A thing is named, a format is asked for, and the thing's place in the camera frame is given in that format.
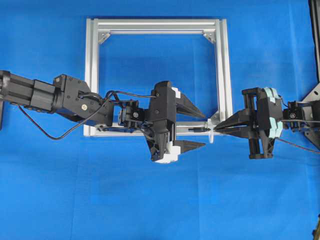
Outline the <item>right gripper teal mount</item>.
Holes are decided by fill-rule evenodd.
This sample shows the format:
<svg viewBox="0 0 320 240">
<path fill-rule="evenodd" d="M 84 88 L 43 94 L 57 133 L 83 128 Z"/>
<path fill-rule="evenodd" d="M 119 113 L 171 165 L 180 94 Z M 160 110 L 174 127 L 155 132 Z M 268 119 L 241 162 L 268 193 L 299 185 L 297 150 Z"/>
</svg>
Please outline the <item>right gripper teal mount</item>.
<svg viewBox="0 0 320 240">
<path fill-rule="evenodd" d="M 249 88 L 241 93 L 246 109 L 217 124 L 216 132 L 248 139 L 250 159 L 272 158 L 275 140 L 283 131 L 282 99 L 272 87 Z"/>
</svg>

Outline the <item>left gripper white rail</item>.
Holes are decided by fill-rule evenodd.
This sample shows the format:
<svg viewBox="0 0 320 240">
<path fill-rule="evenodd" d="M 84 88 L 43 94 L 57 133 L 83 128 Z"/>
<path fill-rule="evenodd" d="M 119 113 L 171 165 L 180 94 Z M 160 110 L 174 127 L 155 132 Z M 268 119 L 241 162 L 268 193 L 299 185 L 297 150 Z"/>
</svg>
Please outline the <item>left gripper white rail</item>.
<svg viewBox="0 0 320 240">
<path fill-rule="evenodd" d="M 170 81 L 161 81 L 151 91 L 154 96 L 146 111 L 145 137 L 151 160 L 159 164 L 169 164 L 178 160 L 178 155 L 205 146 L 205 143 L 176 140 L 176 114 L 195 118 L 205 115 L 183 94 L 176 97 Z"/>
</svg>

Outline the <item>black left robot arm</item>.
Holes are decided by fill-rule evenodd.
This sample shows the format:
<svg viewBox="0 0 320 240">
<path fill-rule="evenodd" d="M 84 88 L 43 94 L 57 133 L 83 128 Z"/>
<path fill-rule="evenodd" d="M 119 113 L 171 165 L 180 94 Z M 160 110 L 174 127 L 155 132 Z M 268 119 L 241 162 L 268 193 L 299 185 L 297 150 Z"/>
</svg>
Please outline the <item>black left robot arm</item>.
<svg viewBox="0 0 320 240">
<path fill-rule="evenodd" d="M 75 123 L 88 125 L 101 132 L 141 132 L 155 163 L 176 162 L 180 154 L 198 149 L 201 142 L 177 139 L 177 114 L 203 118 L 203 113 L 171 82 L 154 86 L 147 98 L 148 108 L 139 106 L 139 96 L 130 94 L 119 99 L 119 92 L 110 90 L 100 96 L 88 84 L 61 74 L 53 83 L 28 79 L 1 71 L 0 99 L 26 110 L 58 114 Z"/>
</svg>

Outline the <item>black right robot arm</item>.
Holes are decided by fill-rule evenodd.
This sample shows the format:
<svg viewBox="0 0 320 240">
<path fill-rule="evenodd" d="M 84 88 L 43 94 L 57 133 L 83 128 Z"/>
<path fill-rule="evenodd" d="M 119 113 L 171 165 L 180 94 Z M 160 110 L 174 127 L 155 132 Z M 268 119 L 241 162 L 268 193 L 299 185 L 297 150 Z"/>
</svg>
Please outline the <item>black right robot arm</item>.
<svg viewBox="0 0 320 240">
<path fill-rule="evenodd" d="M 219 123 L 220 134 L 248 139 L 250 159 L 273 157 L 274 144 L 283 130 L 302 132 L 318 148 L 320 146 L 320 101 L 289 101 L 275 88 L 248 88 L 242 91 L 244 109 Z"/>
</svg>

